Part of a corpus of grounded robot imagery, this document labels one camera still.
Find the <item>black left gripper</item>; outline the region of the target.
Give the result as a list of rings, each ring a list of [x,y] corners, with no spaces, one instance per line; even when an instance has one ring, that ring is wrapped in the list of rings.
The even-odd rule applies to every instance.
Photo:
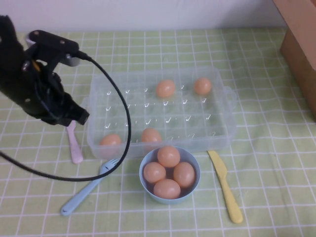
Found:
[[[53,70],[66,54],[49,54],[39,62],[37,53],[0,52],[0,91],[28,115],[50,125],[85,125],[89,113],[66,93]]]

